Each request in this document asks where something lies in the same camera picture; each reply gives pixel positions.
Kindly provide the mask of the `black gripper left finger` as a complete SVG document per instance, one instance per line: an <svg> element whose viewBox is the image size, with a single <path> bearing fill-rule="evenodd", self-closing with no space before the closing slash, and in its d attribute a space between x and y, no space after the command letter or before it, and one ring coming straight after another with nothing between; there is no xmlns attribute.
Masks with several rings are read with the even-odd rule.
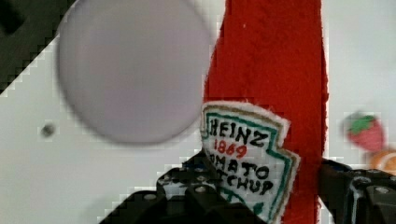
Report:
<svg viewBox="0 0 396 224"><path fill-rule="evenodd" d="M229 203L203 151L158 178L155 190L131 194L99 224L266 224L242 203Z"/></svg>

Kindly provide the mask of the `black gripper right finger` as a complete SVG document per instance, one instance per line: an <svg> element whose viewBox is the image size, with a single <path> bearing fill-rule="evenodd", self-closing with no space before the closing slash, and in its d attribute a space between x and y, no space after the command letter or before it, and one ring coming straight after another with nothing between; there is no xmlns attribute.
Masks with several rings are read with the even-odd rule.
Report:
<svg viewBox="0 0 396 224"><path fill-rule="evenodd" d="M395 176L322 160L318 196L335 224L396 224Z"/></svg>

